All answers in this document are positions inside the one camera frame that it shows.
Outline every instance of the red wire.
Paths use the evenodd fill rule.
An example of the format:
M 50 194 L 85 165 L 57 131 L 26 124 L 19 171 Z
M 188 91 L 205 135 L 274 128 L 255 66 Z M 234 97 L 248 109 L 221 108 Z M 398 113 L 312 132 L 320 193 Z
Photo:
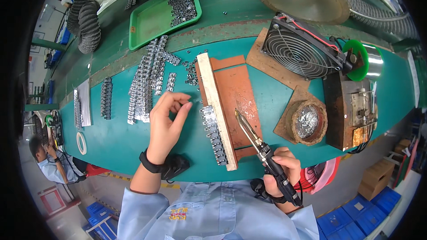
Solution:
M 335 49 L 335 50 L 336 50 L 336 51 L 338 51 L 338 52 L 340 52 L 340 51 L 339 51 L 339 49 L 338 49 L 338 47 L 337 47 L 336 45 L 328 44 L 328 43 L 327 43 L 327 42 L 325 42 L 324 40 L 322 40 L 322 39 L 318 38 L 316 35 L 312 34 L 310 31 L 308 31 L 308 30 L 306 30 L 306 29 L 302 28 L 301 26 L 299 26 L 298 24 L 296 24 L 296 22 L 295 22 L 295 21 L 292 21 L 292 22 L 293 22 L 293 24 L 295 24 L 295 25 L 296 25 L 296 27 L 300 28 L 301 30 L 303 30 L 303 31 L 304 31 L 304 32 L 306 32 L 306 33 L 309 33 L 311 36 L 313 36 L 313 37 L 314 37 L 314 38 L 316 38 L 317 40 L 321 41 L 321 42 L 322 42 L 322 43 L 324 43 L 325 45 L 327 45 L 327 46 L 329 46 L 329 47 L 331 47 L 331 48 Z

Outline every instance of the embroidered logo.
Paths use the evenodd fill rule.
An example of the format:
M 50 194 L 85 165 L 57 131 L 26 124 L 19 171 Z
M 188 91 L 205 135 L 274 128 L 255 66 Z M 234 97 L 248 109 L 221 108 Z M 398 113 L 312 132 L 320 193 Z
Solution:
M 170 220 L 185 220 L 188 208 L 171 209 Z

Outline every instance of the green plastic tray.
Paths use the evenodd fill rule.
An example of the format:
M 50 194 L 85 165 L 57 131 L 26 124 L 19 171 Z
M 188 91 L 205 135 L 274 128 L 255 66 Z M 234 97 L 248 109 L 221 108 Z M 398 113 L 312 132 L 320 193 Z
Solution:
M 196 22 L 201 17 L 201 7 L 199 0 L 194 0 L 194 4 L 197 16 L 174 27 L 170 26 L 172 6 L 167 0 L 149 0 L 134 9 L 129 24 L 129 49 L 136 50 L 154 38 Z

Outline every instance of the masking tape roll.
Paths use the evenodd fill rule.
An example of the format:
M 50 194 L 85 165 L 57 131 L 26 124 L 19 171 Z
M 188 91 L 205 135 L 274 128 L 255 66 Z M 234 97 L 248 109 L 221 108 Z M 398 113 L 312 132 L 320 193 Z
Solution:
M 83 148 L 80 146 L 80 139 L 82 140 Z M 86 141 L 81 132 L 77 133 L 77 147 L 82 155 L 86 154 Z

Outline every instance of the teal table surface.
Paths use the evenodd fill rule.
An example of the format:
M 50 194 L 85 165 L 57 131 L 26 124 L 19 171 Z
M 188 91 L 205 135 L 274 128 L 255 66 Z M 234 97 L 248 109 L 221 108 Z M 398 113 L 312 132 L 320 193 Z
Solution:
M 226 40 L 207 45 L 201 45 L 174 54 L 182 61 L 192 61 L 199 52 L 208 50 L 209 56 L 219 60 L 232 56 L 248 54 L 255 37 Z M 377 103 L 379 109 L 378 127 L 372 139 L 398 123 L 414 106 L 414 92 L 408 63 L 388 51 L 382 50 L 384 69 L 377 80 Z M 331 147 L 323 140 L 311 147 L 302 144 L 293 145 L 273 133 L 280 116 L 293 93 L 293 90 L 279 83 L 259 70 L 248 67 L 261 129 L 264 141 L 273 149 L 287 146 L 301 161 L 301 167 L 309 167 L 343 154 L 341 150 Z M 128 90 L 136 72 L 136 66 L 120 72 L 112 77 L 113 94 L 111 105 L 111 120 L 100 116 L 101 84 L 91 89 L 92 126 L 83 127 L 82 133 L 86 140 L 87 153 L 82 155 L 76 142 L 77 128 L 74 126 L 73 102 L 61 109 L 64 141 L 67 152 L 81 160 L 96 166 L 120 173 L 134 174 L 140 164 L 138 157 L 149 144 L 149 123 L 137 121 L 127 123 L 129 107 Z M 211 143 L 206 138 L 204 126 L 200 119 L 199 109 L 202 104 L 200 92 L 196 86 L 190 86 L 184 81 L 187 72 L 184 66 L 167 64 L 164 76 L 176 72 L 175 92 L 191 95 L 194 105 L 185 122 L 181 137 L 172 152 L 184 154 L 190 161 L 190 168 L 175 178 L 177 181 L 215 182 L 241 179 L 260 178 L 264 168 L 256 156 L 245 157 L 239 161 L 239 168 L 227 171 L 225 166 L 218 166 L 214 158 Z M 311 82 L 310 93 L 324 102 L 321 79 Z M 154 104 L 159 96 L 154 96 Z

